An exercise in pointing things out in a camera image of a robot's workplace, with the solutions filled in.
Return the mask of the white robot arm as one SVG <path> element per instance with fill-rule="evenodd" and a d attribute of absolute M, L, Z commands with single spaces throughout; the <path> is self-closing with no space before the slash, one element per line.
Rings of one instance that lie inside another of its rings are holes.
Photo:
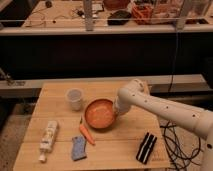
<path fill-rule="evenodd" d="M 119 88 L 113 106 L 115 114 L 126 114 L 134 105 L 194 133 L 206 141 L 200 171 L 213 171 L 213 111 L 154 97 L 144 90 L 139 79 Z"/>

